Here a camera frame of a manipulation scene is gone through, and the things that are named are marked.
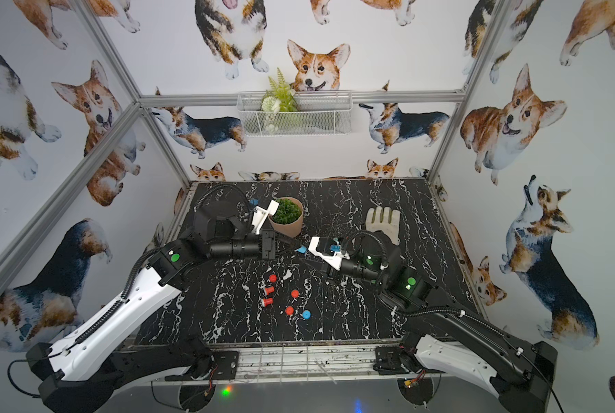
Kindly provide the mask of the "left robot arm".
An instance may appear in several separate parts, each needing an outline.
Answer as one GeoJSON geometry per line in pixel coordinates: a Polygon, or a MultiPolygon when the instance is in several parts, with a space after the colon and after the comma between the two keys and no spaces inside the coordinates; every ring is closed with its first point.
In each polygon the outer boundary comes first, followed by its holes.
{"type": "Polygon", "coordinates": [[[207,373],[212,353],[199,338],[157,349],[121,351],[120,345],[146,319],[173,301],[217,260],[276,258],[277,245],[299,244],[272,229],[267,218],[280,209],[252,206],[234,185],[208,190],[197,204],[192,226],[177,239],[145,252],[134,264],[123,291],[73,334],[41,343],[26,354],[41,380],[37,398],[53,412],[95,412],[125,385],[156,373],[196,369],[207,373]]]}

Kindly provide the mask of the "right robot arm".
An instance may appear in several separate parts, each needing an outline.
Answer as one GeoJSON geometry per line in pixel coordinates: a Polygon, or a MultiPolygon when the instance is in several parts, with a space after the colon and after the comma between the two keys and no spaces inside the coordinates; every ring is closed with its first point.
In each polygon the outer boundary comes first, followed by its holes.
{"type": "Polygon", "coordinates": [[[406,318],[402,360],[449,373],[488,391],[508,412],[545,412],[553,397],[557,350],[501,330],[410,266],[382,232],[344,240],[313,237],[324,275],[363,280],[383,306],[406,318]]]}

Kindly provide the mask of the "beige plant pot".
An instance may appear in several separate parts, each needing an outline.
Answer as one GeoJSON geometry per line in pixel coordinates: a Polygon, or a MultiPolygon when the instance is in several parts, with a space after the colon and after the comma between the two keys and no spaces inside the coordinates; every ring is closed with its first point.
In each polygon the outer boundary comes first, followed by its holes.
{"type": "Polygon", "coordinates": [[[285,234],[285,235],[287,235],[289,237],[297,237],[300,234],[301,230],[302,230],[303,219],[304,219],[304,208],[303,208],[301,202],[298,201],[295,198],[292,198],[292,197],[283,197],[283,198],[288,198],[288,199],[294,201],[296,204],[300,205],[302,207],[302,216],[297,221],[295,221],[292,224],[289,224],[289,225],[279,225],[279,224],[275,223],[272,220],[272,217],[273,217],[273,215],[272,215],[271,216],[271,225],[273,226],[273,228],[274,228],[274,230],[276,232],[280,232],[281,234],[285,234]]]}

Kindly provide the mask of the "green succulent plant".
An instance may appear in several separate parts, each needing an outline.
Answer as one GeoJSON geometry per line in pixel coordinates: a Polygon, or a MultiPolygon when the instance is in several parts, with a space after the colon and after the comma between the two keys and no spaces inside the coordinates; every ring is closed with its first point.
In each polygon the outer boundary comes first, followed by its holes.
{"type": "Polygon", "coordinates": [[[278,201],[278,209],[272,220],[279,225],[289,225],[297,221],[302,216],[302,207],[294,201],[283,198],[278,201]]]}

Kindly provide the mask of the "green fern with flower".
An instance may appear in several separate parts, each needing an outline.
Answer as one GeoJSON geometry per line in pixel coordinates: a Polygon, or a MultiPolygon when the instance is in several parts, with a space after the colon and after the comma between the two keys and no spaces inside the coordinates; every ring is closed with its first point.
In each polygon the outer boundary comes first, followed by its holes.
{"type": "Polygon", "coordinates": [[[264,130],[269,134],[288,131],[297,127],[299,115],[295,101],[295,90],[287,82],[282,71],[277,69],[276,78],[269,76],[271,88],[266,92],[261,103],[264,114],[264,130]]]}

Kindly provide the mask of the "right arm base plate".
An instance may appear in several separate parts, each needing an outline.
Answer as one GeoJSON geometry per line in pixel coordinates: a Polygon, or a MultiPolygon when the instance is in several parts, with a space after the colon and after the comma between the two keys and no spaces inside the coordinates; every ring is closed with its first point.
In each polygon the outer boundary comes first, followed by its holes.
{"type": "Polygon", "coordinates": [[[441,373],[440,370],[426,368],[414,350],[401,346],[375,347],[373,369],[379,375],[441,373]]]}

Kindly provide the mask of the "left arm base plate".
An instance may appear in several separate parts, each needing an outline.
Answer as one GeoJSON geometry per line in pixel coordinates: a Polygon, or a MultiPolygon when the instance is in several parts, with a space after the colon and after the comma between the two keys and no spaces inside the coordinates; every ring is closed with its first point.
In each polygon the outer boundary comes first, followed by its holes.
{"type": "Polygon", "coordinates": [[[238,369],[238,359],[238,351],[215,351],[209,356],[203,354],[186,373],[166,376],[165,381],[233,380],[238,369]]]}

